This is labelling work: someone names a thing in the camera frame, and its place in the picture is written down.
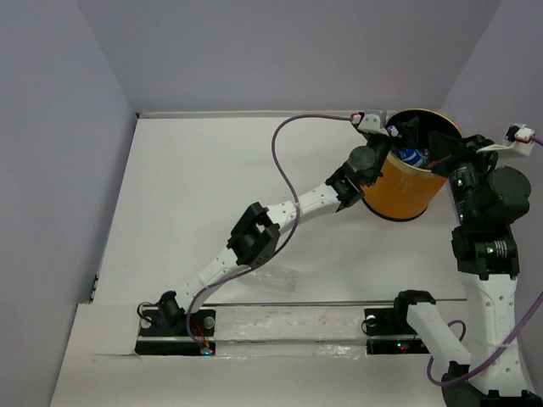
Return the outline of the blue label bottle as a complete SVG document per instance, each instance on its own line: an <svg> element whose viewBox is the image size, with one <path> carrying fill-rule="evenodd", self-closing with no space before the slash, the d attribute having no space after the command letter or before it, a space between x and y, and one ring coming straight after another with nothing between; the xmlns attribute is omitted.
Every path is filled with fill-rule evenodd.
<svg viewBox="0 0 543 407"><path fill-rule="evenodd" d="M419 148L394 149L393 155L404 164L419 169L426 169L429 161L429 151Z"/></svg>

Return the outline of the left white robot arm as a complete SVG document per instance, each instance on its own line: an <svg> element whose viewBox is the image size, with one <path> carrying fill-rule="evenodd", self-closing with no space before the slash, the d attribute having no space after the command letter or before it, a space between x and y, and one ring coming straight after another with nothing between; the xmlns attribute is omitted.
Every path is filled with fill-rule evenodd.
<svg viewBox="0 0 543 407"><path fill-rule="evenodd" d="M265 265L287 245L301 223L361 201L366 189L382 177L391 148L413 148L418 140L418 118L386 125L378 114L366 111L347 120L365 138L365 145L353 149L338 169L309 192L294 193L291 200L269 206L252 203L216 258L178 291L160 297L158 323L165 332L177 335L188 328L190 315L212 293L225 282Z"/></svg>

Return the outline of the orange bin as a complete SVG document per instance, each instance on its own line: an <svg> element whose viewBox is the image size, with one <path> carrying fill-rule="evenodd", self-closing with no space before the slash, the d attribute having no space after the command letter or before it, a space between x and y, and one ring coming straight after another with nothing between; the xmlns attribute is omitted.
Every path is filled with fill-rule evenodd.
<svg viewBox="0 0 543 407"><path fill-rule="evenodd" d="M394 155L394 149L419 148L428 150L428 134L439 131L452 137L462 137L458 126L445 115L430 109L404 109L393 113L385 122L395 125L398 122L419 116L418 144L405 144L401 137L394 138L396 144L391 148L381 169L382 176L371 187L364 189L363 203L375 215L390 221L404 222L421 216L445 184L445 178L435 175L429 169L419 169L404 164Z"/></svg>

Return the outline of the clear bottle front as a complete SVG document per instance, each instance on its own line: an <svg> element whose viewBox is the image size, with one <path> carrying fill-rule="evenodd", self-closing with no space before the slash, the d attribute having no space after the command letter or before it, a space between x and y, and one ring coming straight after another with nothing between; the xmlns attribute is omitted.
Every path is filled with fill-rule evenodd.
<svg viewBox="0 0 543 407"><path fill-rule="evenodd" d="M296 291L299 272L280 266L262 266L238 278L238 282L259 293L287 296Z"/></svg>

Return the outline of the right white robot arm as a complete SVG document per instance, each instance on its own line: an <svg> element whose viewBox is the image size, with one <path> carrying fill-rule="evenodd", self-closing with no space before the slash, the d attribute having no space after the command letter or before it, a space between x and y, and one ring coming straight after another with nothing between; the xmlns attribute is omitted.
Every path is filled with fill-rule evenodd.
<svg viewBox="0 0 543 407"><path fill-rule="evenodd" d="M399 332L414 331L429 351L429 368L442 377L439 387L448 406L540 406L521 366L517 336L542 300L536 299L521 321L515 320L515 292L520 273L518 246L511 225L529 211L531 186L501 155L527 156L535 132L511 125L503 144L480 135L456 139L430 133L431 165L447 178L458 226L452 249L467 299L467 342L462 343L427 292L398 294L390 312Z"/></svg>

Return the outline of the clear bottle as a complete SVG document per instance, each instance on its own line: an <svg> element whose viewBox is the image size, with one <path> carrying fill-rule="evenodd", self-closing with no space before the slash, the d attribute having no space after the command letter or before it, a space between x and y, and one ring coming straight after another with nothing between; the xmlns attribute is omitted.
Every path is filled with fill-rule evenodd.
<svg viewBox="0 0 543 407"><path fill-rule="evenodd" d="M259 293L287 296L296 291L299 272L280 266L262 266L238 278L238 282Z"/></svg>
<svg viewBox="0 0 543 407"><path fill-rule="evenodd" d="M386 130L391 137L398 138L402 136L400 130L395 125L388 125Z"/></svg>

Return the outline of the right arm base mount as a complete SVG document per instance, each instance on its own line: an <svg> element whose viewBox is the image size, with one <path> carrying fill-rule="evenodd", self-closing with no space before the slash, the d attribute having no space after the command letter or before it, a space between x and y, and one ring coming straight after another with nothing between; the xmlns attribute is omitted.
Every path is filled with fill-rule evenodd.
<svg viewBox="0 0 543 407"><path fill-rule="evenodd" d="M398 321L393 307L364 309L361 331L367 355L429 354L415 331Z"/></svg>

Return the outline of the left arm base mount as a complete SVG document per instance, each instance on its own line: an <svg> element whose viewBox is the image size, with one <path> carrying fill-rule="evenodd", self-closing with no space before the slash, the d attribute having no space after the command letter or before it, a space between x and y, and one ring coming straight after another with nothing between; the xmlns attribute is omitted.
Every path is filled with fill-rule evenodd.
<svg viewBox="0 0 543 407"><path fill-rule="evenodd" d="M216 353L216 311L201 309L190 318L192 335L184 320L170 327L155 304L137 307L140 326L135 353L143 356L213 356Z"/></svg>

